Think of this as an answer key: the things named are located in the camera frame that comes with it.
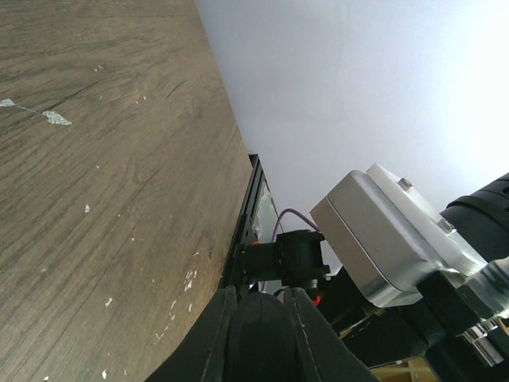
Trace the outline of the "black remote control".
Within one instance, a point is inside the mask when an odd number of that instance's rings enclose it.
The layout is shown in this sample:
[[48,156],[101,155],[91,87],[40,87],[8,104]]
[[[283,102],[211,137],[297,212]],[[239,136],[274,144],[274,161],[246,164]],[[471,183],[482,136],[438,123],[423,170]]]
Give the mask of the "black remote control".
[[299,380],[290,315],[273,295],[250,294],[236,308],[228,327],[224,379]]

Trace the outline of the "black enclosure frame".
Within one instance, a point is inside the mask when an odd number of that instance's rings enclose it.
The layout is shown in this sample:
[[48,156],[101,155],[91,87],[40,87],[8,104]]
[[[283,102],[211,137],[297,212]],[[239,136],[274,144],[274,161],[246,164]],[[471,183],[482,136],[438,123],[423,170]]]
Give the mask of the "black enclosure frame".
[[248,282],[240,264],[242,250],[253,243],[270,242],[278,218],[269,183],[257,154],[250,154],[252,166],[247,191],[235,225],[218,288],[234,286],[237,298],[258,290],[258,284]]

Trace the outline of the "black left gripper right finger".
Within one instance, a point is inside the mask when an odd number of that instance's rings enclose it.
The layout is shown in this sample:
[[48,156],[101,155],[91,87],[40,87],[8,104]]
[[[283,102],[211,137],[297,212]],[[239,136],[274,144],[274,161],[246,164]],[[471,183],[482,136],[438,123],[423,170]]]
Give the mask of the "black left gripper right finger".
[[287,288],[283,304],[295,337],[298,381],[377,381],[339,339],[303,289]]

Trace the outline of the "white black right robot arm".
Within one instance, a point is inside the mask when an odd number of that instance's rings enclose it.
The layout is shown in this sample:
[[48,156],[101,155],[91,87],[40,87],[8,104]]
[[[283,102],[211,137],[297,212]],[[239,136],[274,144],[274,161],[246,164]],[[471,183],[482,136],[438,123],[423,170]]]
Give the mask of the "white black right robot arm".
[[382,166],[348,173],[314,228],[242,244],[234,283],[306,293],[368,368],[423,358],[441,381],[508,378],[508,179],[438,212]]

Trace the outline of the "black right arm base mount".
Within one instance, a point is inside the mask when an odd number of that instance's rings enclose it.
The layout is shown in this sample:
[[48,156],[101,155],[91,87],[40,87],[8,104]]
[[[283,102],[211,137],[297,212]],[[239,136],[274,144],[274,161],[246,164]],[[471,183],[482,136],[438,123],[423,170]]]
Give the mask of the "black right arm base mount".
[[248,270],[250,257],[253,255],[252,247],[259,244],[258,236],[253,229],[253,224],[249,218],[245,220],[239,233],[234,238],[234,251],[232,255],[231,276],[229,285],[235,287],[237,300],[241,300],[250,293],[259,291],[259,282],[252,279]]

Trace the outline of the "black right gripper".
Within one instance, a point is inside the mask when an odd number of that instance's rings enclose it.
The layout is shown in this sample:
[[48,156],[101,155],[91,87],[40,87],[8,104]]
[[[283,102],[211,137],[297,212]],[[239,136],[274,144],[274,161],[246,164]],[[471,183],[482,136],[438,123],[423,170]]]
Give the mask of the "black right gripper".
[[508,260],[491,261],[455,287],[435,272],[418,284],[422,298],[377,308],[345,270],[332,278],[317,307],[347,348],[368,368],[423,357],[441,381],[506,381]]

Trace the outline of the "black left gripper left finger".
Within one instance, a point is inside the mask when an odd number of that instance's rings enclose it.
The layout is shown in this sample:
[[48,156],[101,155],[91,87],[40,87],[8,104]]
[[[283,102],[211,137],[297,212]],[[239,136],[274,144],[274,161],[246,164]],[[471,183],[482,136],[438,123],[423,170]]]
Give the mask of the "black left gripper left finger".
[[148,381],[222,381],[226,372],[229,323],[237,308],[235,288],[213,295],[175,351]]

